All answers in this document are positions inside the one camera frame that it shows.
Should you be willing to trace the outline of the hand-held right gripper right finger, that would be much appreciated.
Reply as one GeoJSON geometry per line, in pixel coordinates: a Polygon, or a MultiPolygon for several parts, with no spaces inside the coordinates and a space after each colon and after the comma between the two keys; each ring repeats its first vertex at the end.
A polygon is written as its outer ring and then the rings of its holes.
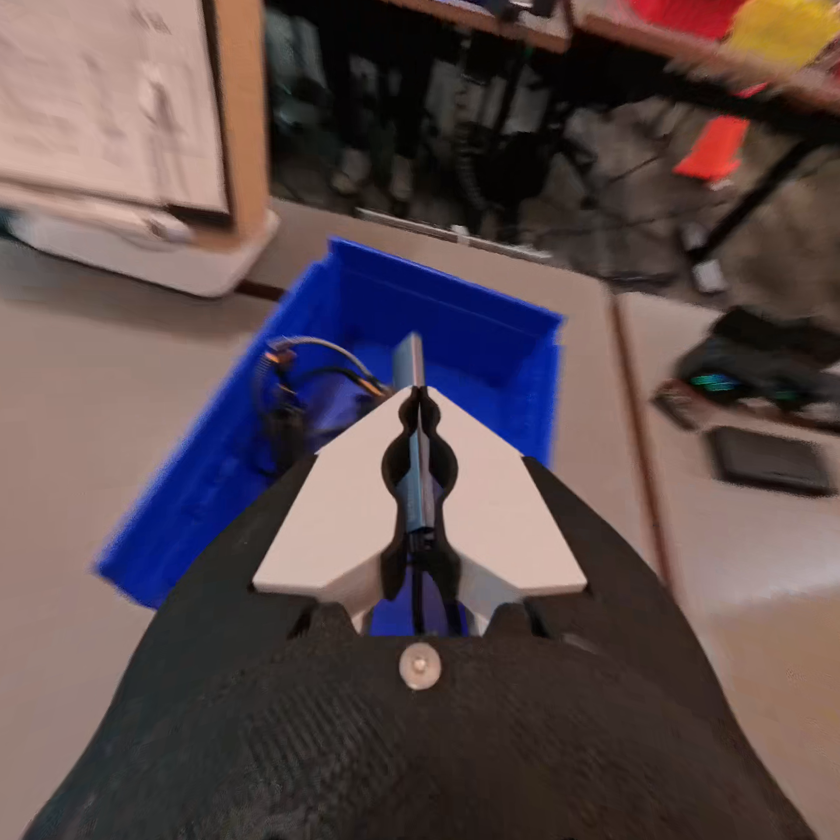
{"type": "Polygon", "coordinates": [[[426,395],[438,540],[454,556],[471,633],[483,635],[501,605],[582,593],[585,574],[524,455],[438,389],[426,395]]]}

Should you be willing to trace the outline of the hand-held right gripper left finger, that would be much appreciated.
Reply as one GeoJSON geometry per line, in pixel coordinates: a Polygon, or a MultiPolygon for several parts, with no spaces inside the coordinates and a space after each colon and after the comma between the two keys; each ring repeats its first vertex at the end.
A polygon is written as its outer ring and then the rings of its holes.
{"type": "Polygon", "coordinates": [[[403,533],[385,453],[405,431],[401,410],[419,393],[403,388],[320,448],[253,577],[258,593],[339,603],[362,629],[384,597],[382,554],[403,533]]]}

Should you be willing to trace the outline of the grey USB hub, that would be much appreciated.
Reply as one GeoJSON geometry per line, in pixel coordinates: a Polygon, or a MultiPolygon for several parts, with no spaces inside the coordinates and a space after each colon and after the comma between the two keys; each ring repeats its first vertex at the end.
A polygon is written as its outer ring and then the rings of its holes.
{"type": "Polygon", "coordinates": [[[443,503],[454,488],[457,463],[452,448],[438,433],[441,410],[427,387],[421,336],[409,333],[392,357],[396,390],[408,388],[402,406],[406,432],[398,440],[396,498],[404,515],[403,546],[411,596],[411,617],[416,635],[428,635],[424,608],[424,583],[429,579],[443,607],[444,634],[462,637],[467,632],[463,607],[458,601],[460,561],[445,536],[443,503]]]}

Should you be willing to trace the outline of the large blue storage bin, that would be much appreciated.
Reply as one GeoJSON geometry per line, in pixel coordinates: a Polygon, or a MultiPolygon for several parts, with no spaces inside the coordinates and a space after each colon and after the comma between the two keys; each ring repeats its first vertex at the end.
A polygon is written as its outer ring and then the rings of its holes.
{"type": "Polygon", "coordinates": [[[94,565],[130,600],[157,609],[189,565],[276,477],[265,414],[277,379],[269,343],[335,343],[380,382],[408,333],[427,382],[525,456],[549,467],[562,351],[560,313],[394,255],[331,238],[246,346],[94,565]]]}

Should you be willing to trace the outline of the grey desk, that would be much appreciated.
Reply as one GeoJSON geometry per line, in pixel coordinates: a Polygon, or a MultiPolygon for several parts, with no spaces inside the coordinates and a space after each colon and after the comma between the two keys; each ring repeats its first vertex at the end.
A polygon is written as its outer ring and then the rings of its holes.
{"type": "MultiPolygon", "coordinates": [[[[838,838],[838,498],[714,479],[648,403],[716,316],[596,279],[294,203],[257,265],[288,288],[346,238],[562,313],[552,470],[667,580],[742,729],[838,838]]],[[[2,241],[2,838],[95,732],[151,619],[90,572],[112,527],[269,313],[2,241]]]]}

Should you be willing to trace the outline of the black power bank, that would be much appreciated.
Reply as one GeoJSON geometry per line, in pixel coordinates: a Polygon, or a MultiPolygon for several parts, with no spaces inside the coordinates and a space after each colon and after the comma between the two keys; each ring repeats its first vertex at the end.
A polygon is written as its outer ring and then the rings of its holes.
{"type": "Polygon", "coordinates": [[[816,444],[730,426],[714,427],[702,437],[715,477],[730,485],[798,497],[838,493],[823,449],[816,444]]]}

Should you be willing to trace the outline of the orange plastic object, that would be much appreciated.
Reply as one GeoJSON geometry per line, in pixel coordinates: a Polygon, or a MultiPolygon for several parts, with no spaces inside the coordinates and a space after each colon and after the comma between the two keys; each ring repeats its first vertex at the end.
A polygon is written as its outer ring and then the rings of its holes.
{"type": "Polygon", "coordinates": [[[740,167],[750,124],[746,119],[725,116],[710,120],[672,174],[708,185],[725,182],[740,167]]]}

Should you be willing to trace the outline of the white document stand with papers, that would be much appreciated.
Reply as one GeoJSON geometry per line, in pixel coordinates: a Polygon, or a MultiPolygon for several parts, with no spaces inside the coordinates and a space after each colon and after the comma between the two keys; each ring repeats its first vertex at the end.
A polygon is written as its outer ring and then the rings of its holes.
{"type": "Polygon", "coordinates": [[[275,236],[257,1],[1,2],[1,204],[44,254],[219,298],[275,236]]]}

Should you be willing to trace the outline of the yellow storage bin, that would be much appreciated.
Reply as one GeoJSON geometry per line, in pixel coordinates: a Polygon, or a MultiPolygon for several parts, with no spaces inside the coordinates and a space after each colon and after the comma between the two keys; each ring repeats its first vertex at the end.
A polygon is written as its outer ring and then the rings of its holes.
{"type": "Polygon", "coordinates": [[[838,2],[748,1],[731,22],[727,45],[801,69],[811,65],[838,33],[838,2]]]}

